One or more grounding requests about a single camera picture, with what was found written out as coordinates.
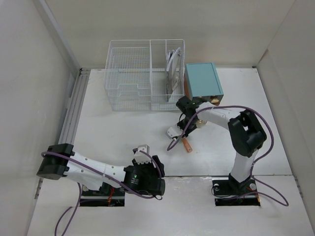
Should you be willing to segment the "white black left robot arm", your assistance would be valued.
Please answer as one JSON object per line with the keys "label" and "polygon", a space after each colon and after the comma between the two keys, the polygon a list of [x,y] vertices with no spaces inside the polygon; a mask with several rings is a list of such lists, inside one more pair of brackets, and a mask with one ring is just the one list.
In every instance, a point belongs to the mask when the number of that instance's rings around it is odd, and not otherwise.
{"label": "white black left robot arm", "polygon": [[37,171],[40,178],[59,180],[62,177],[86,186],[99,195],[110,186],[144,199],[165,193],[164,165],[158,156],[149,154],[148,145],[133,149],[132,164],[115,166],[85,157],[73,150],[71,144],[49,146]]}

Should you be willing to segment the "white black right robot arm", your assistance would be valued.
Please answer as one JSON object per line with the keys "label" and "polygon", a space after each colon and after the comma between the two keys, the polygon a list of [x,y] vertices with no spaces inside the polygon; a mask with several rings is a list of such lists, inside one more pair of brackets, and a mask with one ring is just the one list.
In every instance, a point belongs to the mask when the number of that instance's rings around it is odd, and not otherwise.
{"label": "white black right robot arm", "polygon": [[229,131],[236,156],[229,174],[228,188],[235,194],[243,191],[250,179],[254,158],[267,140],[260,123],[266,120],[251,108],[238,105],[220,107],[204,99],[192,101],[186,96],[177,101],[176,107],[185,118],[168,129],[171,139],[188,137],[197,128],[199,120],[211,122]]}

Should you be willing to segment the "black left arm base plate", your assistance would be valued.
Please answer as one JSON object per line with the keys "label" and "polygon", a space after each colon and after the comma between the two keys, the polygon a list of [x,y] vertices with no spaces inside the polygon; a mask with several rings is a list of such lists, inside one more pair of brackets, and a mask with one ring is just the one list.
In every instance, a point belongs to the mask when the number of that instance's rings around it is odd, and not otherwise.
{"label": "black left arm base plate", "polygon": [[125,192],[103,183],[99,190],[90,190],[83,185],[81,207],[124,207]]}

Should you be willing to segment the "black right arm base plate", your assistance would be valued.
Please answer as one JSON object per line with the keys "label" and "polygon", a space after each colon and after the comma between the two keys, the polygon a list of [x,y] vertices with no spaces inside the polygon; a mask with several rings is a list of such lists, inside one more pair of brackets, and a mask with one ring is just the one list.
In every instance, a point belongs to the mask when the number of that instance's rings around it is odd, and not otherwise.
{"label": "black right arm base plate", "polygon": [[257,186],[253,179],[250,179],[241,189],[232,187],[228,177],[212,178],[212,195],[215,197],[215,206],[260,206],[260,199],[256,193]]}

